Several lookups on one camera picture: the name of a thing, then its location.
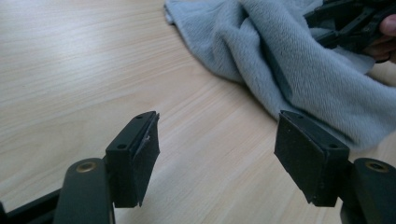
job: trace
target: gray cloth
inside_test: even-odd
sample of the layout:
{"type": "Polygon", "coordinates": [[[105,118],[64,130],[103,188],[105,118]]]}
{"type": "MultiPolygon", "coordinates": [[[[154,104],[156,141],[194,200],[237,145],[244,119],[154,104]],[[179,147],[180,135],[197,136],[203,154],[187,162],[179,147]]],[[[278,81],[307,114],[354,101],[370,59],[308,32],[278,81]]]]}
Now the gray cloth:
{"type": "Polygon", "coordinates": [[[396,89],[366,74],[370,57],[324,49],[303,15],[320,0],[165,2],[166,19],[214,74],[246,83],[266,110],[304,114],[352,149],[396,130],[396,89]]]}

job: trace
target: wood grain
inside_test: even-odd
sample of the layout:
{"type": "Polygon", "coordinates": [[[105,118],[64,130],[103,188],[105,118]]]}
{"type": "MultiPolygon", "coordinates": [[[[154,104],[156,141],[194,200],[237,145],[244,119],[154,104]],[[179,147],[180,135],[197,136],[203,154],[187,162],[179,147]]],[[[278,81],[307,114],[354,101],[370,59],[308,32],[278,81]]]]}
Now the wood grain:
{"type": "MultiPolygon", "coordinates": [[[[162,0],[0,2],[0,199],[9,211],[103,157],[134,116],[161,114],[141,208],[118,223],[340,223],[274,156],[276,122],[249,91],[209,74],[166,24],[162,0]]],[[[396,68],[375,76],[394,83],[396,68]]],[[[396,133],[352,154],[396,164],[396,133]]]]}

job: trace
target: clamp jaw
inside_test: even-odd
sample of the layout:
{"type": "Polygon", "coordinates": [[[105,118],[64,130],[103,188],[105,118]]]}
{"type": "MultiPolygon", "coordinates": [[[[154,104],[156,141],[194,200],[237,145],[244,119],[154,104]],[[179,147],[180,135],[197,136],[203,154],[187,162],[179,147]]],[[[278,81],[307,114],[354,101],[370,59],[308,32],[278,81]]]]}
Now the clamp jaw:
{"type": "Polygon", "coordinates": [[[382,161],[348,160],[349,148],[309,118],[282,111],[275,154],[309,203],[344,203],[344,224],[396,220],[396,169],[382,161]]]}
{"type": "Polygon", "coordinates": [[[379,24],[387,16],[396,14],[393,0],[325,0],[323,6],[304,15],[310,28],[329,29],[315,39],[324,48],[338,45],[355,53],[378,39],[379,24]]]}
{"type": "Polygon", "coordinates": [[[0,203],[0,223],[110,224],[115,223],[114,207],[141,206],[160,154],[158,119],[155,111],[134,117],[103,159],[71,165],[61,189],[8,213],[0,203]]]}

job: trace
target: finger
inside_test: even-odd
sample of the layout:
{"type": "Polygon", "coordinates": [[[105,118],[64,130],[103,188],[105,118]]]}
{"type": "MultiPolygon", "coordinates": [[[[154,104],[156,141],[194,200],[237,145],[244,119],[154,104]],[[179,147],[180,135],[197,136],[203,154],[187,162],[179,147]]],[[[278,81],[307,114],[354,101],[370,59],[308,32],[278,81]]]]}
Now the finger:
{"type": "Polygon", "coordinates": [[[396,51],[393,51],[393,52],[391,52],[391,56],[390,56],[390,61],[392,62],[392,63],[396,63],[396,51]]]}
{"type": "Polygon", "coordinates": [[[382,54],[382,55],[376,55],[376,56],[373,57],[373,59],[374,59],[377,63],[384,63],[384,62],[390,61],[391,56],[392,56],[392,55],[390,55],[390,53],[387,53],[387,54],[382,54]]]}
{"type": "Polygon", "coordinates": [[[377,44],[381,44],[381,43],[385,43],[385,42],[388,42],[388,41],[390,41],[390,40],[392,40],[394,37],[393,36],[390,36],[390,35],[383,35],[383,36],[381,36],[381,37],[379,37],[377,40],[375,40],[371,45],[369,45],[369,46],[374,46],[374,45],[377,45],[377,44]]]}
{"type": "Polygon", "coordinates": [[[386,17],[379,25],[379,30],[384,35],[396,36],[396,14],[386,17]]]}
{"type": "Polygon", "coordinates": [[[396,40],[391,40],[385,43],[377,44],[366,48],[363,52],[370,56],[380,56],[388,54],[391,51],[396,50],[396,40]]]}

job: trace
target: black plastic part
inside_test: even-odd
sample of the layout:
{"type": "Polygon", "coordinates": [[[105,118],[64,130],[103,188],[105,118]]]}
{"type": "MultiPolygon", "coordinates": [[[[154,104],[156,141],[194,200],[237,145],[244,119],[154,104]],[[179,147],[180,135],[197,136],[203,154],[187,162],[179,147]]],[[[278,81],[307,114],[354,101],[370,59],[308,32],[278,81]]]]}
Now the black plastic part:
{"type": "Polygon", "coordinates": [[[1,223],[51,223],[53,220],[60,190],[55,190],[39,199],[27,203],[6,214],[6,221],[1,223]]]}
{"type": "Polygon", "coordinates": [[[276,156],[309,203],[335,206],[349,148],[304,116],[288,111],[279,116],[276,156]]]}
{"type": "Polygon", "coordinates": [[[113,204],[101,159],[76,162],[66,172],[54,224],[114,223],[113,204]]]}
{"type": "Polygon", "coordinates": [[[106,149],[106,168],[110,172],[115,207],[142,205],[160,154],[158,119],[155,111],[133,118],[106,149]]]}
{"type": "Polygon", "coordinates": [[[382,34],[379,24],[396,13],[392,0],[335,0],[325,1],[322,7],[304,15],[309,27],[330,29],[330,34],[317,36],[325,48],[338,45],[356,53],[362,51],[382,34]]]}
{"type": "Polygon", "coordinates": [[[367,223],[395,223],[396,169],[373,159],[354,164],[351,179],[367,223]]]}

